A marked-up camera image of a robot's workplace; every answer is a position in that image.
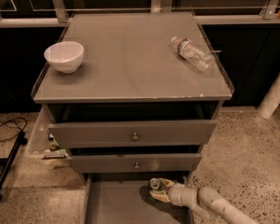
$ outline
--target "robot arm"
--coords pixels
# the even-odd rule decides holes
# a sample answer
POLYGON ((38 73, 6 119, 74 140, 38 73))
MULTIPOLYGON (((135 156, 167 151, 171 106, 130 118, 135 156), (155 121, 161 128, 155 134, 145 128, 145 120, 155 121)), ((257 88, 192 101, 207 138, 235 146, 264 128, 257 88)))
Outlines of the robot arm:
POLYGON ((220 216, 228 224, 258 224, 210 187, 189 188, 163 178, 152 178, 149 185, 150 195, 154 199, 186 206, 199 217, 212 219, 214 216, 220 216))

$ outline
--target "plastic bottle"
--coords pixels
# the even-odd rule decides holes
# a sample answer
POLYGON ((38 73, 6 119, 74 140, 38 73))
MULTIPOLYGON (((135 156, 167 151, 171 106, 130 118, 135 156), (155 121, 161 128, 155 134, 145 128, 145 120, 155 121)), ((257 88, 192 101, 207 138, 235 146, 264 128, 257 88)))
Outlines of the plastic bottle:
POLYGON ((171 42, 175 52, 195 65, 200 71, 205 72, 215 61, 215 57, 210 51, 204 50, 191 40, 175 36, 171 42))

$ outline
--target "bowl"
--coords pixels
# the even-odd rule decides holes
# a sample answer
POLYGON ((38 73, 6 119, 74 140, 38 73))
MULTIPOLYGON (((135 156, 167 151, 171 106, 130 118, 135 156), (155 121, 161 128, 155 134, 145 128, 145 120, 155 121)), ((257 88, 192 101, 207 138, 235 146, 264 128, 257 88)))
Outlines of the bowl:
POLYGON ((55 70, 70 74, 81 66, 84 48, 78 42, 63 41, 47 48, 44 56, 55 70))

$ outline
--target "black metal stand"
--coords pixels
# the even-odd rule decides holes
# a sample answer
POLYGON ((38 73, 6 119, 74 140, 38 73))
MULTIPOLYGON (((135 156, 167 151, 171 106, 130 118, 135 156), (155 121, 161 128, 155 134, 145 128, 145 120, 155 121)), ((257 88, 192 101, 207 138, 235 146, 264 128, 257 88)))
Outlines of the black metal stand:
POLYGON ((27 139, 24 137, 25 136, 25 132, 24 131, 20 131, 19 134, 18 134, 18 137, 13 145, 13 148, 11 149, 10 153, 9 153, 9 156, 7 159, 0 159, 0 163, 4 163, 4 167, 0 173, 0 190, 2 188, 2 185, 7 177, 7 174, 8 174, 8 171, 9 171, 9 168, 12 164, 12 162, 14 161, 17 153, 18 153, 18 150, 19 150, 19 147, 20 145, 25 145, 27 144, 27 139))

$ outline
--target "drawer handle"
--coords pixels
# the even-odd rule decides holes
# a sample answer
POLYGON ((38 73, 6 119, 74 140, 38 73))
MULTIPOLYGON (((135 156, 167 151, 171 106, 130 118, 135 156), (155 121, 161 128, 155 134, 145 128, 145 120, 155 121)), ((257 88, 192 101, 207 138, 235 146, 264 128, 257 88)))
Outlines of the drawer handle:
POLYGON ((136 141, 139 140, 139 137, 137 136, 137 133, 133 133, 132 140, 133 140, 134 142, 136 142, 136 141))
POLYGON ((138 170, 138 169, 140 168, 138 162, 136 162, 136 163, 134 164, 134 167, 133 167, 133 168, 136 169, 136 170, 138 170))

